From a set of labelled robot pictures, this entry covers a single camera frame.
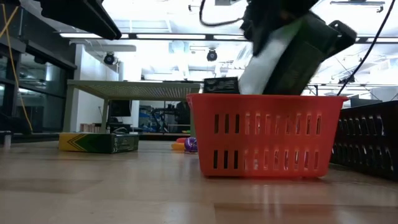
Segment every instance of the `wooden floor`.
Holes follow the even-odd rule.
[[[170,142],[139,152],[58,152],[57,142],[0,153],[2,224],[397,223],[398,185],[333,167],[318,180],[205,179]]]

